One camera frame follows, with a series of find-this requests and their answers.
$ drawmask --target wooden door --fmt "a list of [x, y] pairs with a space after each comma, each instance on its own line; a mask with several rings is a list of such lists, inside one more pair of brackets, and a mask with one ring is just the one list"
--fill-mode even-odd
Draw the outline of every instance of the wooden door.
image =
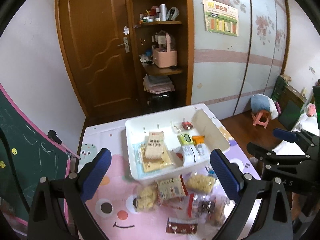
[[90, 117], [139, 106], [125, 0], [58, 0], [60, 46], [73, 87]]

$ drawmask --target white plastic bin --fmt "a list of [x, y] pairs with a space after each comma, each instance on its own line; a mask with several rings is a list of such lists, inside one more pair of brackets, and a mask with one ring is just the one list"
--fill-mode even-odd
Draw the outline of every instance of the white plastic bin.
[[[164, 132], [164, 142], [168, 150], [171, 151], [181, 145], [178, 140], [177, 133], [172, 128], [172, 125], [175, 123], [181, 123], [184, 119], [185, 121], [191, 121], [193, 124], [194, 128], [188, 131], [191, 136], [205, 136], [204, 141], [209, 149], [207, 158], [203, 158], [200, 162], [192, 164], [191, 166], [180, 166], [172, 169], [167, 168], [161, 170], [157, 174], [151, 174], [150, 176], [139, 178], [132, 145], [143, 142], [146, 136], [149, 135], [150, 131], [160, 130]], [[212, 119], [213, 117], [209, 117], [203, 109], [196, 109], [194, 106], [185, 106], [127, 120], [125, 123], [125, 129], [132, 177], [143, 184], [148, 184], [154, 180], [172, 178], [209, 165], [210, 152], [216, 148], [219, 148], [224, 153], [227, 152], [230, 149], [230, 143], [220, 132]]]

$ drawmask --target poster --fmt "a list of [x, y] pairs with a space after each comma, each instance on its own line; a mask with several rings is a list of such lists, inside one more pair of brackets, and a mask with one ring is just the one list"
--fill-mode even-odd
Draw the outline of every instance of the poster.
[[213, 0], [202, 0], [206, 31], [239, 36], [238, 9]]

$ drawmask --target pink cartoon character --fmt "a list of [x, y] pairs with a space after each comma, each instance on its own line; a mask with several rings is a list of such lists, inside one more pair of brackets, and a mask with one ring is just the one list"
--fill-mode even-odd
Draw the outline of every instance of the pink cartoon character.
[[136, 212], [136, 181], [124, 179], [128, 162], [121, 155], [113, 155], [111, 166], [94, 197], [86, 202], [94, 219], [110, 240], [187, 239], [166, 233], [168, 217], [175, 212], [157, 207], [150, 212]]

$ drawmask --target stack of folded cloth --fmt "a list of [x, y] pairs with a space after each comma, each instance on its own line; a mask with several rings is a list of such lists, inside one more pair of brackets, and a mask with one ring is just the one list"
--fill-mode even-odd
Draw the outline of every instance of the stack of folded cloth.
[[143, 78], [145, 91], [153, 94], [175, 91], [174, 85], [168, 76], [148, 76]]

